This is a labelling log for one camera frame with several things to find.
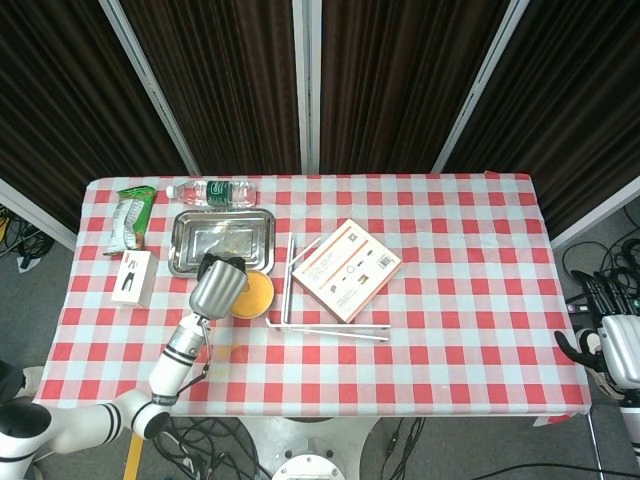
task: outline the green snack bag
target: green snack bag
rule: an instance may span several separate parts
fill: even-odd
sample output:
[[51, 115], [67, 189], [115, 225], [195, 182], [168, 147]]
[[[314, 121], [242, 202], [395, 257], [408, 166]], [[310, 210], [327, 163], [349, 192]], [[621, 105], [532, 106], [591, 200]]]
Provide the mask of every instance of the green snack bag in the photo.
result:
[[120, 200], [113, 213], [111, 240], [105, 255], [142, 250], [156, 189], [143, 185], [120, 190], [118, 195]]

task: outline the small box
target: small box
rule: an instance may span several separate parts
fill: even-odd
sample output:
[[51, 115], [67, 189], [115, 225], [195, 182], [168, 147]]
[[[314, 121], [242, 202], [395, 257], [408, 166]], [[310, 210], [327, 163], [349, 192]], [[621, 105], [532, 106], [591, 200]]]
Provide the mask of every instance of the small box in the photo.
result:
[[402, 261], [356, 222], [344, 222], [292, 275], [338, 320], [348, 323]]
[[125, 250], [111, 301], [131, 307], [149, 307], [158, 259], [144, 250]]

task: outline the water bottle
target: water bottle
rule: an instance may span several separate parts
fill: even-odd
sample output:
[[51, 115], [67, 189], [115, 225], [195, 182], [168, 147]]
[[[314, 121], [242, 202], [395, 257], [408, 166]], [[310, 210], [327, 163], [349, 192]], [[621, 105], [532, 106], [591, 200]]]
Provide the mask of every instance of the water bottle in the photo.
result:
[[167, 187], [167, 197], [200, 207], [248, 208], [256, 204], [256, 189], [247, 181], [192, 180]]

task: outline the green bottle label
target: green bottle label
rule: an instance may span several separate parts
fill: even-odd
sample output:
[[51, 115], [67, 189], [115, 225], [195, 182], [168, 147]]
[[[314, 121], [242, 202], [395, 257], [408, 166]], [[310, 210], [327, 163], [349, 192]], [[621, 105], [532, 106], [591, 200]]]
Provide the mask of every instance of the green bottle label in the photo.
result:
[[229, 182], [212, 180], [207, 182], [207, 203], [212, 207], [229, 206]]

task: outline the yellow object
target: yellow object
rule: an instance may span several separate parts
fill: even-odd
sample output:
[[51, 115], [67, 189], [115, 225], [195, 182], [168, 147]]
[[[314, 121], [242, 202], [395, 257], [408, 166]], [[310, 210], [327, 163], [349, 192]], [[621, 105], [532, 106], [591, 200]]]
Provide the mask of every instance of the yellow object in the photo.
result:
[[124, 468], [124, 477], [122, 477], [122, 480], [136, 480], [138, 477], [138, 465], [140, 465], [140, 456], [142, 455], [142, 442], [143, 439], [138, 435], [135, 433], [131, 434], [127, 466]]
[[255, 318], [262, 315], [273, 302], [273, 283], [262, 272], [247, 272], [248, 288], [240, 294], [231, 307], [231, 313], [238, 318]]
[[0, 218], [0, 242], [4, 240], [4, 234], [7, 233], [7, 226], [9, 225], [9, 219], [6, 217]]

